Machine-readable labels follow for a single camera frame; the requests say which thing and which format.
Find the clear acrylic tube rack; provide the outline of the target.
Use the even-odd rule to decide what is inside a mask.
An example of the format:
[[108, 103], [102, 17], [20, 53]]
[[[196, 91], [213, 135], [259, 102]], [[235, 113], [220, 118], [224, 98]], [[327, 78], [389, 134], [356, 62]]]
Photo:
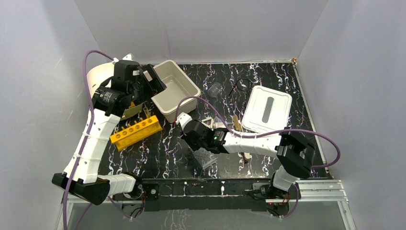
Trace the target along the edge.
[[192, 154], [203, 170], [217, 163], [217, 157], [204, 148], [200, 148], [197, 151], [194, 151]]

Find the test tube brush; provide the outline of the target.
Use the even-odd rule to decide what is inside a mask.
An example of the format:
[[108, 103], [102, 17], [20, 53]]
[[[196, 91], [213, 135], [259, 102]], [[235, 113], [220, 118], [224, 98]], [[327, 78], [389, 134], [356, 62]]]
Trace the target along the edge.
[[240, 124], [240, 122], [238, 120], [238, 116], [233, 115], [232, 120], [233, 120], [233, 126], [234, 126], [235, 130], [236, 131], [242, 131], [241, 124]]

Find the yellow test tube rack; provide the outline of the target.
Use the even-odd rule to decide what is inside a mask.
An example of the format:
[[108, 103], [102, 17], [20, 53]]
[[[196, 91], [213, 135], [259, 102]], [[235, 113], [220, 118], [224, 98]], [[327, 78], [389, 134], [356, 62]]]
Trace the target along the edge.
[[110, 136], [110, 141], [119, 151], [159, 132], [162, 127], [156, 115], [140, 121]]

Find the clear plastic funnel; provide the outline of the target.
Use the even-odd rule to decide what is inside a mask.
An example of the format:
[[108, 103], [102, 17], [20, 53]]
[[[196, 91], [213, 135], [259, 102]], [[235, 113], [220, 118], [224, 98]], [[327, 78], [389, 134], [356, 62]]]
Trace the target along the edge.
[[216, 98], [222, 90], [222, 85], [219, 82], [214, 82], [208, 89], [208, 95], [212, 98]]

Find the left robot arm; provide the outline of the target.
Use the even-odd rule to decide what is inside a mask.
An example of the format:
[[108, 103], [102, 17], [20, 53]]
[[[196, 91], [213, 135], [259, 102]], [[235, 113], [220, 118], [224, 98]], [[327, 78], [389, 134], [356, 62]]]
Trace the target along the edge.
[[141, 105], [166, 89], [151, 64], [118, 60], [107, 74], [85, 77], [90, 93], [88, 120], [70, 162], [55, 173], [52, 184], [93, 205], [108, 197], [126, 194], [130, 199], [143, 195], [142, 180], [133, 173], [99, 175], [99, 165], [110, 136], [132, 104]]

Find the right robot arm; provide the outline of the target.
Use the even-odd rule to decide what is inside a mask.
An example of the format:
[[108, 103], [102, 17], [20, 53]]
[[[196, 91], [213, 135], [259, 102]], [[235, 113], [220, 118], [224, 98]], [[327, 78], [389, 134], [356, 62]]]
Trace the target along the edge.
[[291, 129], [265, 135], [224, 127], [210, 129], [193, 119], [178, 119], [178, 123], [182, 129], [182, 139], [193, 151], [205, 149], [213, 154], [246, 152], [277, 158], [281, 166], [270, 184], [270, 194], [275, 198], [283, 198], [292, 184], [311, 175], [315, 147]]

